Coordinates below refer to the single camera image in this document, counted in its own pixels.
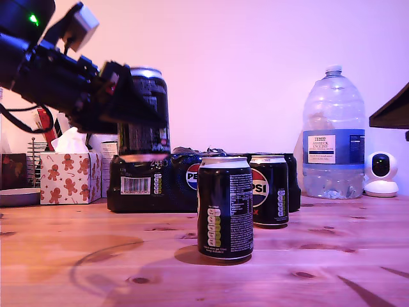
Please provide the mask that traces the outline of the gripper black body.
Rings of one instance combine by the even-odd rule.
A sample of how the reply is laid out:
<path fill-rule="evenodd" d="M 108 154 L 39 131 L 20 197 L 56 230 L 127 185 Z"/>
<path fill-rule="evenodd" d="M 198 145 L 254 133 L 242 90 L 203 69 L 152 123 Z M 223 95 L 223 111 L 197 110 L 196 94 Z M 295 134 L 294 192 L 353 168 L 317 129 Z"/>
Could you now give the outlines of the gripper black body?
<path fill-rule="evenodd" d="M 71 59 L 57 50 L 39 45 L 23 62 L 14 92 L 27 101 L 49 106 L 67 115 L 79 132 L 106 121 L 106 103 L 117 77 L 100 77 L 97 67 L 84 57 Z"/>

